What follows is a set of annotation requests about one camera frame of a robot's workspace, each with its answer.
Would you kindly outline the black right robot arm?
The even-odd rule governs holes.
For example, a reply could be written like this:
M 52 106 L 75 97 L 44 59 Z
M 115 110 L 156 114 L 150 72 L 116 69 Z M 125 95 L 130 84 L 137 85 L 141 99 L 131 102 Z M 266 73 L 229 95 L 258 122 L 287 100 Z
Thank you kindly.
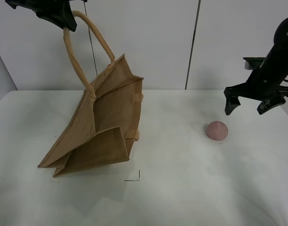
M 285 104 L 288 87 L 281 83 L 288 82 L 288 18 L 278 26 L 273 47 L 266 57 L 245 57 L 244 60 L 252 72 L 246 82 L 225 88 L 226 115 L 241 105 L 239 97 L 260 101 L 257 108 L 260 115 Z

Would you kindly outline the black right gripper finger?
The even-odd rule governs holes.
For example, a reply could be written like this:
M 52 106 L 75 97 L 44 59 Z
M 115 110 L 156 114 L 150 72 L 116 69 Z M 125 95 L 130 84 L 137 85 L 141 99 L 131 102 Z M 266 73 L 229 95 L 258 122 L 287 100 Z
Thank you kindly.
M 240 105 L 241 103 L 238 97 L 236 96 L 226 97 L 226 105 L 224 109 L 226 115 L 230 115 L 233 112 L 233 110 Z
M 257 108 L 257 111 L 260 115 L 268 112 L 269 110 L 285 104 L 286 100 L 284 97 L 271 97 L 266 100 L 263 100 Z

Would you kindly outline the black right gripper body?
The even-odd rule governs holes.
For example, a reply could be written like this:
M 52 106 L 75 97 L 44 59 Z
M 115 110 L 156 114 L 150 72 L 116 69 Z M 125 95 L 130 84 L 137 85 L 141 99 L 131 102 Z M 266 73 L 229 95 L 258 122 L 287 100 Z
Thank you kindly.
M 254 69 L 248 80 L 239 85 L 226 87 L 224 95 L 228 97 L 245 97 L 254 100 L 266 100 L 272 97 L 288 97 L 288 87 L 281 86 L 288 76 L 287 69 Z

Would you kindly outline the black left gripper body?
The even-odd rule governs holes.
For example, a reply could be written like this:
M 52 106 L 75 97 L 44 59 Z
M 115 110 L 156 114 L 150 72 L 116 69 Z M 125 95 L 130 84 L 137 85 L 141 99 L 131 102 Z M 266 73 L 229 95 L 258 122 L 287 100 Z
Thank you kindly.
M 75 32 L 74 19 L 69 0 L 6 0 L 13 9 L 23 7 L 32 10 L 40 19 L 53 23 L 61 29 L 65 27 Z

